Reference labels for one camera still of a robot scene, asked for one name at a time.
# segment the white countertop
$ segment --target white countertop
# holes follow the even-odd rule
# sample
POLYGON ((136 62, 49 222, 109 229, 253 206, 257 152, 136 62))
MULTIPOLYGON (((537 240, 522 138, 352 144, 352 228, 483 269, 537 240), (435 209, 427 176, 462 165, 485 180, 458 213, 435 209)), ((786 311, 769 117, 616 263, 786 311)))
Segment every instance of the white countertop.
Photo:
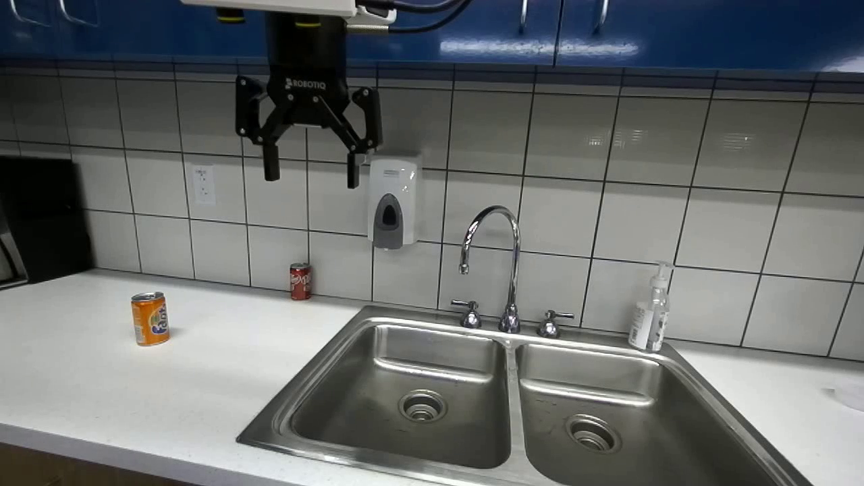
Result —
MULTIPOLYGON (((0 442, 191 483, 408 483, 238 445, 238 431, 358 305, 86 273, 0 292, 0 442), (130 296, 167 294, 172 338, 141 348, 130 296)), ((817 486, 864 483, 864 365, 674 346, 817 486)))

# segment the stainless steel sink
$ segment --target stainless steel sink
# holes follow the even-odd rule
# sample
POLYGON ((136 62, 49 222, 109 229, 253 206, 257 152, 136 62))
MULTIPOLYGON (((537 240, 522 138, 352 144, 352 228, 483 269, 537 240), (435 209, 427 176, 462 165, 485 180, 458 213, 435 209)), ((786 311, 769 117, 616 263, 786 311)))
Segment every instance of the stainless steel sink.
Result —
POLYGON ((669 346, 365 309, 249 445, 437 483, 808 483, 669 346))

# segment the sink drain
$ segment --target sink drain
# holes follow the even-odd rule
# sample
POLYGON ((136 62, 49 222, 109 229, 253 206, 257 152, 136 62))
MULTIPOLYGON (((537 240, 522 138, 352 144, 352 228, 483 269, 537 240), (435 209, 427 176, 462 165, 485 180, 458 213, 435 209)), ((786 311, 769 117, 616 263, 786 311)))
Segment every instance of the sink drain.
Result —
POLYGON ((433 425, 446 417, 446 402, 435 390, 412 390, 399 399, 399 413, 415 425, 433 425))
POLYGON ((568 422, 568 434, 592 450, 611 453, 622 448, 619 431, 600 417, 574 413, 568 422))

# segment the faucet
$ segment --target faucet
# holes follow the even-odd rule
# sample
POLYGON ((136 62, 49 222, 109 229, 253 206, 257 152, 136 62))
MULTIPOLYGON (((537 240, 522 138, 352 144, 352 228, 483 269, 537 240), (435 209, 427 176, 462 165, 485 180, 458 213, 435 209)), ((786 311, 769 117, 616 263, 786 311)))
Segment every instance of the faucet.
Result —
POLYGON ((522 248, 518 248, 518 218, 516 218, 506 206, 489 206, 489 209, 483 209, 483 211, 466 225, 466 233, 465 233, 465 238, 462 238, 458 269, 462 269, 462 276, 466 276, 466 269, 469 269, 469 245, 473 245, 473 240, 476 240, 476 234, 477 234, 477 229, 480 229, 480 225, 483 225, 483 218, 485 218, 489 213, 499 213, 499 217, 506 217, 507 225, 510 225, 510 234, 512 234, 512 268, 510 268, 507 309, 506 309, 506 317, 502 317, 502 321, 499 321, 499 329, 502 329, 502 333, 518 333, 518 329, 522 329, 522 325, 518 325, 518 309, 516 309, 518 252, 522 252, 522 248))

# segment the faucet handle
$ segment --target faucet handle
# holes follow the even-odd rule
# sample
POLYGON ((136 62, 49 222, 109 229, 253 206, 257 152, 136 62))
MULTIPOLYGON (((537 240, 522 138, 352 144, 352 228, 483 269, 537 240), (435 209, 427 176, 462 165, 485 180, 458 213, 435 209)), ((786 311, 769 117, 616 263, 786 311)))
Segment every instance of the faucet handle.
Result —
POLYGON ((543 325, 537 326, 537 336, 543 338, 558 338, 558 325, 557 319, 574 319, 572 313, 558 313, 558 311, 547 311, 543 325))
POLYGON ((465 309, 462 326, 480 326, 480 313, 476 299, 450 299, 453 309, 465 309))

